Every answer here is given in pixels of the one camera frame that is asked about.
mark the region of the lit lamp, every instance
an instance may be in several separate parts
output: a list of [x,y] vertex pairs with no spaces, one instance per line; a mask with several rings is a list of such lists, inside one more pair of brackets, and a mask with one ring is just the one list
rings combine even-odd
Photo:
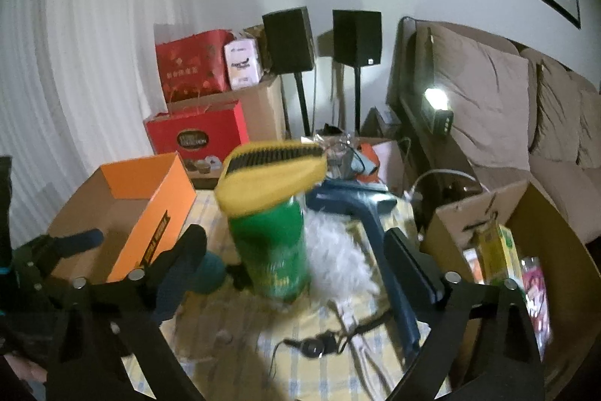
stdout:
[[421,114],[432,135],[446,136],[453,126],[453,110],[445,91],[430,87],[421,101]]

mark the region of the yellow hairbrush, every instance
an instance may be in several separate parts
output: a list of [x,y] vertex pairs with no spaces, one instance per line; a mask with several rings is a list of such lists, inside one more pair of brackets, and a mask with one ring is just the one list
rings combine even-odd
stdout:
[[326,170],[326,155],[316,144],[243,144],[225,159],[215,198],[228,218],[251,215],[309,190]]

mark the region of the white curtain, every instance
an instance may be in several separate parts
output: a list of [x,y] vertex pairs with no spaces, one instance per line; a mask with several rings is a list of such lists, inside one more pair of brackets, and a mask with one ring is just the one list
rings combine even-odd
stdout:
[[165,109],[155,31],[186,33],[185,0],[0,0],[0,154],[13,156],[11,237],[44,233],[98,165],[151,154]]

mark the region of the green can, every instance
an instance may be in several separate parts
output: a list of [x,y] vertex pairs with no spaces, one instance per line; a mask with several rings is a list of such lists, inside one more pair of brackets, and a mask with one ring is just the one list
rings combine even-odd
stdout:
[[308,282],[304,221],[290,199],[242,218],[230,218],[230,233],[257,294],[294,301]]

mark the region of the blue squeegee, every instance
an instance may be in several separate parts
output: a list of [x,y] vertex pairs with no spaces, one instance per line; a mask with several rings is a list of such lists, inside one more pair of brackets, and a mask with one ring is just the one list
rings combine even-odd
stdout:
[[352,216],[363,224],[394,312],[406,365],[409,365],[420,350],[420,331],[415,313],[384,257],[385,230],[380,221],[380,215],[390,213],[397,205],[396,196],[381,184],[328,179],[307,193],[306,203],[314,211]]

